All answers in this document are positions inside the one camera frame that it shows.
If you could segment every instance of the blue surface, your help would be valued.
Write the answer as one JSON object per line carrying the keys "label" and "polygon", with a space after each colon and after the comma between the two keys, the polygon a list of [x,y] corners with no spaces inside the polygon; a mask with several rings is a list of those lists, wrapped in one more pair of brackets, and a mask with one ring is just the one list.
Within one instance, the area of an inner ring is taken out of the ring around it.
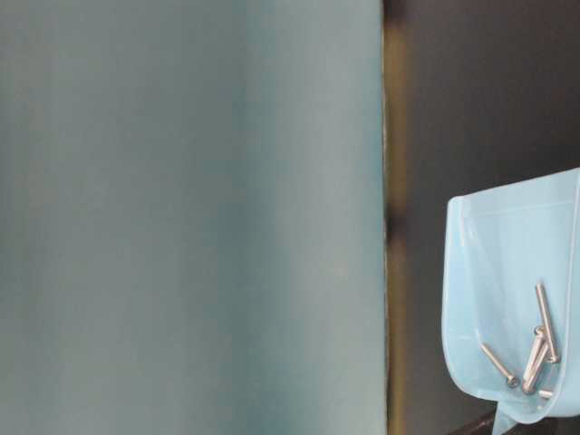
{"label": "blue surface", "polygon": [[[580,413],[574,393],[580,387],[574,346],[579,174],[575,169],[449,202],[442,316],[449,372],[464,392],[498,401],[514,421]],[[554,391],[550,401],[509,389],[479,349],[489,344],[521,379],[533,329],[541,324],[538,281],[545,284],[562,353],[539,382]]]}
{"label": "blue surface", "polygon": [[380,28],[2,2],[4,433],[383,433]]}

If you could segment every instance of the metal screw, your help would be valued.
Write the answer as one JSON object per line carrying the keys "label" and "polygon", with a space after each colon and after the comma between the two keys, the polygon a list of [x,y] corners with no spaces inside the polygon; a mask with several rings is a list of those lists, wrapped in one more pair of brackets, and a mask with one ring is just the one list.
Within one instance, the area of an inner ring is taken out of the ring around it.
{"label": "metal screw", "polygon": [[537,356],[539,355],[540,349],[542,348],[542,344],[544,344],[546,340],[543,326],[537,326],[534,329],[534,334],[536,335],[536,338],[534,339],[534,343],[532,344],[532,350],[530,351],[529,358],[527,359],[526,369],[524,370],[524,374],[522,375],[523,382],[529,380],[530,374],[532,372],[532,367],[536,362]]}
{"label": "metal screw", "polygon": [[547,353],[549,350],[548,343],[544,342],[540,349],[540,352],[532,365],[532,369],[529,374],[529,378],[525,379],[522,382],[522,392],[525,394],[532,394],[534,392],[534,386],[536,385],[537,377],[539,376],[540,372],[542,371],[542,364],[546,359]]}
{"label": "metal screw", "polygon": [[560,355],[556,350],[556,339],[554,337],[554,329],[552,328],[552,319],[550,318],[550,311],[547,305],[546,299],[546,289],[542,283],[536,284],[536,296],[537,303],[540,306],[540,314],[542,315],[542,324],[544,326],[544,332],[546,333],[546,341],[548,349],[550,351],[547,361],[549,363],[558,363],[560,361]]}
{"label": "metal screw", "polygon": [[538,390],[537,393],[542,399],[546,400],[552,399],[552,396],[554,395],[554,392],[550,390]]}
{"label": "metal screw", "polygon": [[487,344],[481,344],[481,350],[485,355],[488,356],[489,360],[496,366],[496,369],[506,378],[506,384],[509,388],[516,388],[519,385],[519,379],[510,372],[508,368],[497,358],[497,356],[491,351]]}

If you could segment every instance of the black surface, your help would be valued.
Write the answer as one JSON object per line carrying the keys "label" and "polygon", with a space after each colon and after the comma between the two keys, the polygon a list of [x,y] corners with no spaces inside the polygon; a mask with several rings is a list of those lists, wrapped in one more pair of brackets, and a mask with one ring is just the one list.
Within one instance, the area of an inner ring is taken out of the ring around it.
{"label": "black surface", "polygon": [[[447,201],[580,167],[580,2],[390,2],[386,16],[390,317],[404,324],[390,324],[390,435],[449,433],[492,404],[443,361]],[[563,420],[572,433],[580,420]]]}

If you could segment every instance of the light blue panel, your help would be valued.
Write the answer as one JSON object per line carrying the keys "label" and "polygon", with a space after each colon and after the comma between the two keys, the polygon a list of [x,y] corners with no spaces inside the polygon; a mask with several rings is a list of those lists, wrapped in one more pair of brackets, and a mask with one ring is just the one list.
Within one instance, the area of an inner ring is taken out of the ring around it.
{"label": "light blue panel", "polygon": [[2,2],[4,432],[384,432],[380,28]]}
{"label": "light blue panel", "polygon": [[380,3],[247,3],[250,432],[383,434]]}
{"label": "light blue panel", "polygon": [[244,433],[243,11],[2,2],[3,433]]}

